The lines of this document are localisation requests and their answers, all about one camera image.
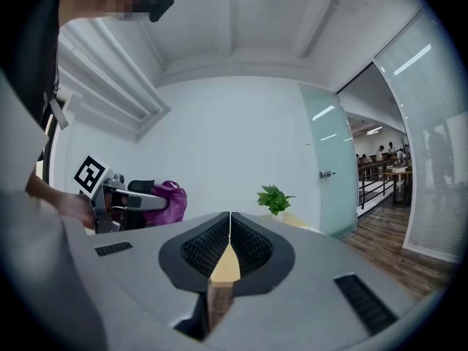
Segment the wooden floor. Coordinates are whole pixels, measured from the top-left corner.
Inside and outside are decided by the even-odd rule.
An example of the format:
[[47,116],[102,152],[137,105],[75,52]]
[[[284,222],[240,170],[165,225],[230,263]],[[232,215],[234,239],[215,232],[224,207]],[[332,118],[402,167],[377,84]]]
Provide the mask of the wooden floor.
[[409,214],[410,208],[394,207],[388,197],[359,219],[356,230],[342,240],[423,298],[444,287],[456,265],[402,248]]

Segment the table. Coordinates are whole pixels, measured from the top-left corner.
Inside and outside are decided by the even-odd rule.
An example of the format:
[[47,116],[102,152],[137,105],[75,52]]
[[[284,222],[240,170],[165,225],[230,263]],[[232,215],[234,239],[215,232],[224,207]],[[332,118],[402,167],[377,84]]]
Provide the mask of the table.
[[[386,175],[393,176],[393,204],[410,207],[412,194],[412,170],[399,173],[387,172]],[[404,176],[403,201],[397,201],[396,199],[396,182],[398,181],[399,176]]]

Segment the person's hand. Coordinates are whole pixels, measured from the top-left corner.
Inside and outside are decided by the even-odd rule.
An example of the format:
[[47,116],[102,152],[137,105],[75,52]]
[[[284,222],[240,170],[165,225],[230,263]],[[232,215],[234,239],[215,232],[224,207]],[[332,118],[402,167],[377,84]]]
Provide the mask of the person's hand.
[[79,219],[84,227],[94,230],[94,212],[86,195],[61,192],[53,205],[62,216]]

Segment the glass door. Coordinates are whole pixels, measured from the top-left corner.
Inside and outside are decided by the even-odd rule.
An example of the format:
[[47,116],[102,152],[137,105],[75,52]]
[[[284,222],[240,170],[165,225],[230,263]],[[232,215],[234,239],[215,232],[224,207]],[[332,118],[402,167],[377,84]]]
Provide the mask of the glass door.
[[319,164],[320,231],[340,238],[357,222],[358,169],[350,127],[336,94],[302,83],[299,87]]

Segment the railing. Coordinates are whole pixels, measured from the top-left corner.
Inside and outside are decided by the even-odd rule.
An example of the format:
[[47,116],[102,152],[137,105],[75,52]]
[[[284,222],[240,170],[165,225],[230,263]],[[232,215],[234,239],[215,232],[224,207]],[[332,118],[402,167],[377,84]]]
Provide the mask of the railing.
[[[361,192],[361,190],[362,190],[362,194],[359,195],[359,198],[358,198],[358,200],[359,200],[358,201],[358,206],[360,206],[361,209],[364,209],[364,204],[366,204],[368,201],[374,199],[376,196],[378,196],[380,194],[384,194],[384,196],[385,196],[385,191],[392,187],[391,181],[386,181],[388,176],[385,174],[385,171],[387,170],[387,166],[388,165],[394,165],[394,162],[395,162],[395,160],[387,160],[387,161],[378,162],[376,164],[367,165],[365,167],[358,167],[359,180],[361,181],[361,186],[359,187],[359,192]],[[370,178],[370,177],[375,178],[375,176],[377,176],[377,179],[375,181],[372,181],[370,184],[365,183],[366,178]],[[375,184],[376,182],[379,182],[379,181],[382,181],[382,184],[379,185],[378,187],[373,188],[372,192],[374,192],[374,190],[377,190],[377,189],[379,189],[381,187],[383,187],[383,190],[381,192],[379,192],[378,194],[372,195],[370,198],[366,199],[366,187],[371,186],[372,184]]]

